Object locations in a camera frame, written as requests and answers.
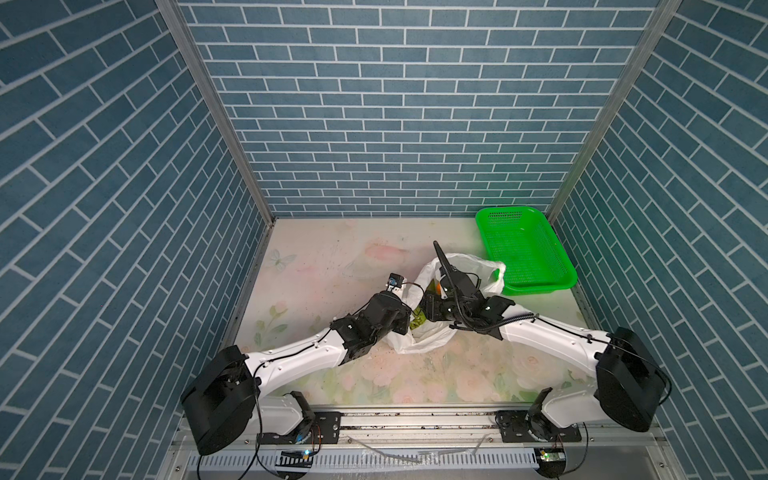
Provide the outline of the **green plastic basket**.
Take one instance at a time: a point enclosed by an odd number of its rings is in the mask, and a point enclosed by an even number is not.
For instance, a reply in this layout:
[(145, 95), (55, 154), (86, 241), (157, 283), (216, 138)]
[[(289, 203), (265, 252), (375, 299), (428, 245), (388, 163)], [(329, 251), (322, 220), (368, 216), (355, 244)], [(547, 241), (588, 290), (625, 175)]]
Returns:
[(487, 257), (505, 265), (508, 296), (569, 290), (577, 272), (546, 216), (526, 206), (480, 210), (476, 224)]

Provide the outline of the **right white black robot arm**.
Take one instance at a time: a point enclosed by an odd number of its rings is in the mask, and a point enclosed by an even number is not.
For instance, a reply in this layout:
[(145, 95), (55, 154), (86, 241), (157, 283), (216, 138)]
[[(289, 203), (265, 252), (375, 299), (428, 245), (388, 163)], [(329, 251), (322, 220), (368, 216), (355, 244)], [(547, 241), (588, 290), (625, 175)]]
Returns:
[(427, 297), (423, 311), (452, 329), (519, 343), (553, 355), (591, 378), (578, 391), (542, 389), (525, 415), (532, 436), (551, 441), (573, 425), (611, 420), (635, 432), (650, 429), (658, 407), (672, 390), (642, 340), (620, 327), (614, 332), (578, 329), (526, 309), (502, 296), (482, 293), (469, 273), (452, 265), (441, 246), (439, 295)]

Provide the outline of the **white plastic bag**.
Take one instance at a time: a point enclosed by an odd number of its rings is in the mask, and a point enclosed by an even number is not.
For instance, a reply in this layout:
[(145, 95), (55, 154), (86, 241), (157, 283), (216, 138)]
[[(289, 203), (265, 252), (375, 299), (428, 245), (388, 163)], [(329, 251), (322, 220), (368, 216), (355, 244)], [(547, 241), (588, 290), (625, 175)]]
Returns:
[[(467, 274), (472, 286), (480, 281), (479, 290), (484, 298), (500, 295), (504, 288), (506, 266), (502, 262), (483, 260), (462, 253), (447, 253), (448, 262)], [(454, 323), (455, 301), (445, 292), (448, 282), (438, 258), (428, 262), (419, 272), (414, 285), (407, 285), (403, 294), (405, 303), (413, 309), (410, 322), (424, 319), (415, 328), (408, 327), (404, 335), (389, 333), (384, 341), (398, 354), (423, 354), (445, 346), (457, 333)]]

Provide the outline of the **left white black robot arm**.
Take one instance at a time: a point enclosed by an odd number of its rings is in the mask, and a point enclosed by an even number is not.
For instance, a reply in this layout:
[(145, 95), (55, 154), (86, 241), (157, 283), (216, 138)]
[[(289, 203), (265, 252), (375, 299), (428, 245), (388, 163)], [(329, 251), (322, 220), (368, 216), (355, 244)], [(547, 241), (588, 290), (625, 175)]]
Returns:
[(367, 355), (394, 332), (408, 332), (411, 308), (401, 287), (381, 291), (360, 310), (333, 320), (321, 332), (281, 348), (244, 353), (232, 345), (219, 351), (180, 396), (197, 451), (212, 455), (232, 444), (252, 422), (265, 433), (309, 433), (314, 413), (303, 395), (269, 395), (316, 371)]

